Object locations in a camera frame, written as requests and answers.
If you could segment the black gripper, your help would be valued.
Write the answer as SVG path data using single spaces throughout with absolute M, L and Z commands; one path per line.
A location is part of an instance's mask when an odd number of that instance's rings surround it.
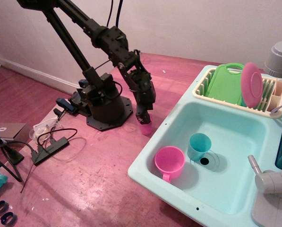
M 147 125 L 151 122 L 148 110 L 153 110 L 156 93 L 152 82 L 151 74 L 145 71 L 132 70 L 131 79 L 135 86 L 131 88 L 137 103 L 136 118 L 141 125 Z

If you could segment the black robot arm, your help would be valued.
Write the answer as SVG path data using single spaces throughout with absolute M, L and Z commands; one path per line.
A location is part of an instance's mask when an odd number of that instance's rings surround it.
M 130 116 L 130 100 L 121 96 L 118 83 L 111 74 L 99 76 L 54 11 L 60 8 L 84 33 L 91 38 L 95 48 L 103 50 L 113 66 L 118 68 L 123 79 L 133 93 L 136 103 L 136 120 L 141 133 L 148 135 L 152 131 L 152 119 L 149 111 L 155 102 L 155 90 L 151 74 L 144 68 L 138 50 L 130 51 L 126 35 L 117 27 L 101 26 L 89 18 L 70 0 L 20 0 L 25 9 L 41 11 L 47 21 L 61 38 L 75 61 L 80 66 L 87 84 L 80 82 L 77 94 L 80 100 L 70 99 L 79 112 L 88 116 L 88 125 L 103 130 L 104 125 L 110 128 L 121 126 Z

